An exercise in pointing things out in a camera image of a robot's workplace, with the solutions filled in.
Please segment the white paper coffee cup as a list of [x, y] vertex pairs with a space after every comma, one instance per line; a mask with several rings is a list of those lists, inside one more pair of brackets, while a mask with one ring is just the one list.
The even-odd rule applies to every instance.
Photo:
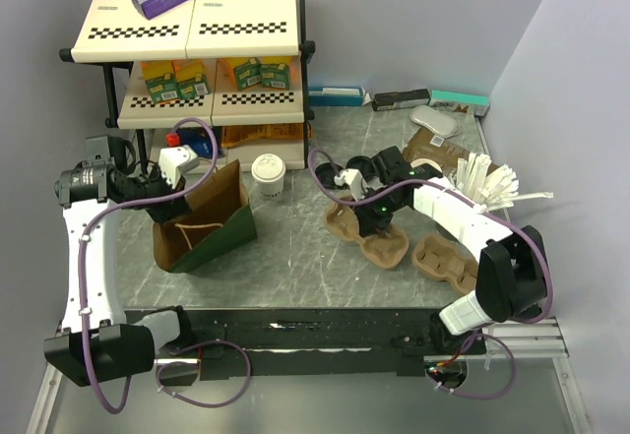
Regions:
[[265, 198], [277, 198], [284, 189], [286, 166], [275, 154], [259, 155], [251, 165], [251, 174]]

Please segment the white plastic cup lid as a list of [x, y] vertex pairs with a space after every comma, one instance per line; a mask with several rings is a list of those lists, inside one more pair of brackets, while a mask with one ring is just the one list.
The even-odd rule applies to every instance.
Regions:
[[275, 154], [262, 154], [251, 165], [251, 174], [260, 183], [275, 183], [285, 175], [285, 163]]

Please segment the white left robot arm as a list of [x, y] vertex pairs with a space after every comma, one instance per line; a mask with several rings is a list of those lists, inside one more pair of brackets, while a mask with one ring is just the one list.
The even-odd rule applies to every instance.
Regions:
[[143, 180], [100, 157], [63, 171], [55, 184], [68, 235], [69, 285], [60, 333], [45, 341], [44, 357], [79, 387], [147, 372], [162, 349], [181, 357], [193, 348], [195, 334], [182, 307], [129, 323], [119, 297], [119, 204], [131, 202], [162, 223], [188, 210], [183, 198], [170, 197], [173, 191], [158, 170]]

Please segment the brown green paper bag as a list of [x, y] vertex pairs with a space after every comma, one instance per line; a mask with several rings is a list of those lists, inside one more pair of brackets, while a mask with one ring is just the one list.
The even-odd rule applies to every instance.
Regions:
[[172, 274], [199, 267], [257, 238], [239, 161], [232, 161], [185, 198], [190, 212], [153, 225], [154, 259]]

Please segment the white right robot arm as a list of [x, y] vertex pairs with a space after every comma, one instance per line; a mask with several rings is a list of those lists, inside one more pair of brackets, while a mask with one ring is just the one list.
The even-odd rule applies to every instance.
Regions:
[[430, 342], [441, 353], [462, 345], [465, 333], [490, 323], [532, 319], [538, 304], [550, 295], [549, 268], [542, 239], [531, 226], [516, 227], [484, 211], [430, 164], [412, 166], [390, 147], [372, 159], [382, 186], [369, 186], [360, 169], [346, 168], [335, 181], [345, 184], [359, 202], [353, 210], [359, 229], [368, 235], [383, 231], [393, 213], [410, 208], [431, 218], [456, 237], [477, 262], [474, 288], [438, 315]]

